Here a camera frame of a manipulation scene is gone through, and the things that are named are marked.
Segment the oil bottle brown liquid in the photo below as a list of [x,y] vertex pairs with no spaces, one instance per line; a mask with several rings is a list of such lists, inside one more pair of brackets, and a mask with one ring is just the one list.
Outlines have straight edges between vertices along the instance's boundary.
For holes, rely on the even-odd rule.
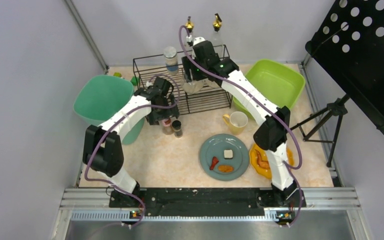
[[223,21],[218,13],[214,14],[215,20],[212,23],[213,32],[211,35],[211,43],[213,45],[214,51],[218,54],[220,58],[224,56],[224,42],[222,40],[221,28]]

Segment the clear glass jar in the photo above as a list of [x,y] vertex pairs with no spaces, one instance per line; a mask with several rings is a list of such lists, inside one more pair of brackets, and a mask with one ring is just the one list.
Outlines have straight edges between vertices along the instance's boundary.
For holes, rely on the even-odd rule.
[[222,80],[216,78],[216,79],[213,79],[211,80],[210,78],[207,78],[205,80],[205,83],[210,87],[210,88],[213,88],[213,89],[219,89],[221,88],[221,84],[223,83]]
[[190,82],[187,82],[184,80],[181,84],[182,89],[187,93],[188,95],[193,95],[198,93],[205,85],[204,80],[193,80]]

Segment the silver lid labelled jar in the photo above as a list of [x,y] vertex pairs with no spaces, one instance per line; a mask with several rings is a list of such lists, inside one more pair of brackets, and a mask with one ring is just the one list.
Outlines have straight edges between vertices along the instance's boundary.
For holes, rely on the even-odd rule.
[[168,46],[163,50],[165,66],[170,75],[176,75],[179,72],[178,53],[175,47]]

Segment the black lid spice jar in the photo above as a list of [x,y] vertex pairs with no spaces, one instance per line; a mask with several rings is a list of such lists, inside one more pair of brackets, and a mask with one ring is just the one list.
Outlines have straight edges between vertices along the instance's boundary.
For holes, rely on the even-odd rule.
[[180,120],[174,120],[171,127],[176,138],[181,138],[183,136],[182,123]]

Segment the pink lid spice jar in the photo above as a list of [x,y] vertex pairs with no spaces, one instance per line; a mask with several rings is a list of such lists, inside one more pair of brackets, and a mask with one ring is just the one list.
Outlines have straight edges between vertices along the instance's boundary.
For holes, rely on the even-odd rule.
[[171,135],[174,133],[174,130],[172,128],[172,120],[170,118],[163,119],[161,121],[162,124],[162,132],[165,135]]

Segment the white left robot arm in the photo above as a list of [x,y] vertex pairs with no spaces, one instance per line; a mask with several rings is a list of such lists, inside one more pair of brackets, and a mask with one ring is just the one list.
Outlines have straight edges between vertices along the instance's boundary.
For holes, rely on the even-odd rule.
[[94,170],[102,175],[100,182],[132,196],[140,185],[124,167],[122,141],[141,120],[159,125],[164,120],[178,118],[180,95],[180,87],[172,77],[157,74],[147,87],[135,91],[127,104],[110,119],[100,125],[90,125],[85,131],[83,146],[84,178],[97,181],[88,176],[89,170]]

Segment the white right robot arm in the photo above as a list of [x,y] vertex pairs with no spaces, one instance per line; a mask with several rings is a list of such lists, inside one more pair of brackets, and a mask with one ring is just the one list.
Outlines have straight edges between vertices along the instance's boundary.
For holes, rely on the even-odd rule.
[[263,96],[230,58],[220,58],[213,44],[203,37],[193,40],[192,55],[183,62],[186,75],[193,81],[207,79],[236,98],[258,125],[253,140],[264,150],[271,170],[274,197],[285,205],[297,191],[297,183],[286,166],[287,132],[290,109],[279,107]]

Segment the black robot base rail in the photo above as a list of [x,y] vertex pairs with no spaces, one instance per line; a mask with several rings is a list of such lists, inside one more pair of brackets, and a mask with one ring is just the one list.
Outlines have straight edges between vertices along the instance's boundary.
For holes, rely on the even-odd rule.
[[116,190],[110,194],[111,208],[145,208],[150,217],[245,217],[264,216],[269,208],[297,210],[306,207],[303,194],[295,192],[287,201],[271,188],[141,188],[136,198]]

